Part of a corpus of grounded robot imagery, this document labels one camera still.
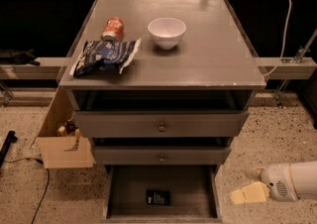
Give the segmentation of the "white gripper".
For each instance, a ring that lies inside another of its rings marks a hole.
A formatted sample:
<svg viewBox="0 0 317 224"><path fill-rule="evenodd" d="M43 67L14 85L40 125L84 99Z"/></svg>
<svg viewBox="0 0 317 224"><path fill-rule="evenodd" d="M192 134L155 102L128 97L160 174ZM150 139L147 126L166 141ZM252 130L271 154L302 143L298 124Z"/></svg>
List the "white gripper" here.
<svg viewBox="0 0 317 224"><path fill-rule="evenodd" d="M249 179L261 179L230 193L234 204L266 202L269 195L275 201L297 201L291 177L290 164L275 164L259 168L247 168L245 176Z"/></svg>

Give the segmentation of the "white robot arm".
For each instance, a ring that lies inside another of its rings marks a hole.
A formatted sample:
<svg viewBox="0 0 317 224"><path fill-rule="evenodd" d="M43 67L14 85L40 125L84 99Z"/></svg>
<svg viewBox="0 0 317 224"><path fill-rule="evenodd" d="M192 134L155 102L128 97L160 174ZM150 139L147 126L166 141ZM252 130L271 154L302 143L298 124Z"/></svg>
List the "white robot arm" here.
<svg viewBox="0 0 317 224"><path fill-rule="evenodd" d="M248 168L251 181L229 194L233 204L262 203L269 198L279 202L317 199L317 162L273 164Z"/></svg>

